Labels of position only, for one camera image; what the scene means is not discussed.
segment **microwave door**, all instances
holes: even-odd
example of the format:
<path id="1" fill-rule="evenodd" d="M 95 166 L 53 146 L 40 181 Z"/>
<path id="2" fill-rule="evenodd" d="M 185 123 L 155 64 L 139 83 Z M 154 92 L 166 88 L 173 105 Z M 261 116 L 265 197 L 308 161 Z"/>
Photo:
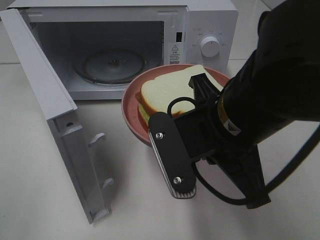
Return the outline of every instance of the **microwave door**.
<path id="1" fill-rule="evenodd" d="M 104 138 L 104 134 L 99 133 L 91 142 L 86 141 L 78 119 L 77 106 L 31 33 L 28 27 L 30 23 L 22 14 L 16 9 L 9 9 L 1 11 L 0 17 L 47 120 L 86 217 L 92 223 L 109 213 L 103 189 L 112 184 L 113 179 L 98 180 L 89 155 L 89 147 L 99 138 Z"/>

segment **plate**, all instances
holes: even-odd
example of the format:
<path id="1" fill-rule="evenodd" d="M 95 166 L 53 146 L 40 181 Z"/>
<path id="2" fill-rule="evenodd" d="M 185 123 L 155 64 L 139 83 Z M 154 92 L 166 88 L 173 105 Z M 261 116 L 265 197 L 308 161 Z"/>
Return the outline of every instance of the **plate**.
<path id="1" fill-rule="evenodd" d="M 141 124 L 139 120 L 138 114 L 138 100 L 136 99 L 136 93 L 138 93 L 141 89 L 141 86 L 149 80 L 153 80 L 156 77 L 168 74 L 176 71 L 180 71 L 191 67 L 191 64 L 171 64 L 171 65 L 163 65 L 152 68 L 148 71 L 143 72 L 138 75 L 132 82 L 128 85 L 127 89 L 124 92 L 121 101 L 122 114 L 126 124 L 128 125 L 131 132 L 143 143 L 151 147 L 151 142 L 149 139 L 148 131 Z M 205 67 L 205 70 L 212 75 L 215 80 L 222 86 L 225 86 L 229 80 L 229 77 L 213 70 L 211 68 Z"/>

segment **bread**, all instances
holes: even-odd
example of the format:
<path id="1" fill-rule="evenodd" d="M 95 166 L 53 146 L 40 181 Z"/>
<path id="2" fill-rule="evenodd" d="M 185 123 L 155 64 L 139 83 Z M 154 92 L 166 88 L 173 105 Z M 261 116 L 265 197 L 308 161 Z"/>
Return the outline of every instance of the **bread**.
<path id="1" fill-rule="evenodd" d="M 194 65 L 184 70 L 160 75 L 153 80 L 146 81 L 136 98 L 139 101 L 138 111 L 140 117 L 148 125 L 149 118 L 156 112 L 167 112 L 168 105 L 179 97 L 194 98 L 194 90 L 188 83 L 192 76 L 205 73 L 216 88 L 221 91 L 223 87 L 205 70 L 202 65 Z M 171 110 L 176 117 L 186 113 L 195 106 L 188 101 L 176 103 Z"/>

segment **microwave control knob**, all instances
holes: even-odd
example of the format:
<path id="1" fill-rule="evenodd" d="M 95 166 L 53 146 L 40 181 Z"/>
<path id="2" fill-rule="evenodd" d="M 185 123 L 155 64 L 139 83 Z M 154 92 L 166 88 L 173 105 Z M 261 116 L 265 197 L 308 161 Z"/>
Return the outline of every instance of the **microwave control knob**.
<path id="1" fill-rule="evenodd" d="M 217 36 L 207 35 L 200 41 L 202 55 L 211 58 L 219 53 L 220 40 Z"/>

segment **microwave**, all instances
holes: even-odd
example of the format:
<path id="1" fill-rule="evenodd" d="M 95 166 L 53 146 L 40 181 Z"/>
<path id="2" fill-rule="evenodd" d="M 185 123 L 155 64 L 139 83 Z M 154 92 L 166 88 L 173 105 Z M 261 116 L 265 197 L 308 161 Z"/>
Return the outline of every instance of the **microwave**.
<path id="1" fill-rule="evenodd" d="M 224 72 L 238 12 L 230 0 L 16 0 L 0 18 L 89 223 L 110 210 L 74 100 L 121 99 L 144 71 L 201 64 Z"/>

